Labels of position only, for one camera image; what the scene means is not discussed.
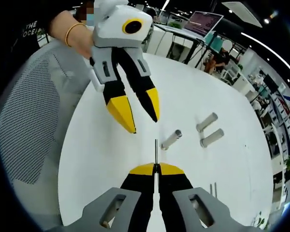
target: black circle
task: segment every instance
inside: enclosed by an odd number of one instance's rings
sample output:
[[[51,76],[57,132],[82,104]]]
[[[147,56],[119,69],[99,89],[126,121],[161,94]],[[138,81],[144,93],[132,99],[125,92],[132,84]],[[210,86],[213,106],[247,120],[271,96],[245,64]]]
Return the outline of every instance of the black circle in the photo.
[[[133,33],[136,33],[138,32],[142,27],[142,24],[141,22],[139,21],[132,21],[130,23],[128,23],[125,27],[125,32],[127,34],[133,34]]]

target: yellow circular eye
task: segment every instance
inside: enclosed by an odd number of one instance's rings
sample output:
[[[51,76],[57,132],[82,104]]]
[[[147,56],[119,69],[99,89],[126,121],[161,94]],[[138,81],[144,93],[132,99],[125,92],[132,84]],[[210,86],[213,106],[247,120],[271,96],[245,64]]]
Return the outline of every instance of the yellow circular eye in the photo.
[[[122,25],[122,31],[125,34],[137,33],[142,27],[143,21],[139,18],[128,19],[124,25]]]

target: ceiling light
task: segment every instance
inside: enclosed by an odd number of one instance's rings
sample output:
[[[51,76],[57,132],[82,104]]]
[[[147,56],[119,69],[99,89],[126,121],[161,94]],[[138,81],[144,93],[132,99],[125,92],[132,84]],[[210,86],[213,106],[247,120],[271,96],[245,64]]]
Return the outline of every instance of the ceiling light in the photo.
[[[278,59],[280,59],[289,69],[290,69],[290,65],[279,55],[277,54],[275,51],[273,51],[271,48],[269,48],[268,46],[266,46],[264,43],[260,42],[259,40],[245,34],[245,33],[242,33],[242,35],[252,39],[253,41],[257,42],[258,44],[262,45],[263,47],[265,47],[267,50],[269,50],[270,52],[272,52]]]

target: black shirt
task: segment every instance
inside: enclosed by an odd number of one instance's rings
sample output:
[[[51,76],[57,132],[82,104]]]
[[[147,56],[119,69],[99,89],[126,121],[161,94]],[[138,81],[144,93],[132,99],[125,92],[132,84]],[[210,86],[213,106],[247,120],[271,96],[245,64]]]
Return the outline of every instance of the black shirt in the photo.
[[[230,55],[227,51],[223,52],[222,49],[220,50],[219,54],[215,54],[213,60],[216,61],[216,64],[225,63],[226,65],[230,61]],[[216,71],[221,71],[223,66],[216,67]]]
[[[0,24],[0,93],[24,62],[40,46],[39,29],[49,30],[50,22],[68,9],[66,1],[12,1],[4,7],[4,21]]]

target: person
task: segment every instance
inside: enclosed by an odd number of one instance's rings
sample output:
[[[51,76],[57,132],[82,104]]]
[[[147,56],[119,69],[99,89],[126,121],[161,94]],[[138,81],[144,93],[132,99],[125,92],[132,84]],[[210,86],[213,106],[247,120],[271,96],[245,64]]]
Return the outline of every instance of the person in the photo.
[[[0,27],[0,94],[25,61],[38,49],[37,31],[44,29],[50,36],[74,48],[89,59],[93,45],[92,31],[78,23],[67,11],[69,2],[38,0],[9,2],[5,21]],[[15,9],[26,9],[19,13]]]
[[[229,51],[232,49],[233,44],[230,40],[225,40],[222,43],[222,48],[219,54],[213,55],[205,65],[204,72],[212,74],[214,70],[222,71],[230,61]]]
[[[74,18],[87,26],[94,26],[94,1],[83,1],[77,8]]]

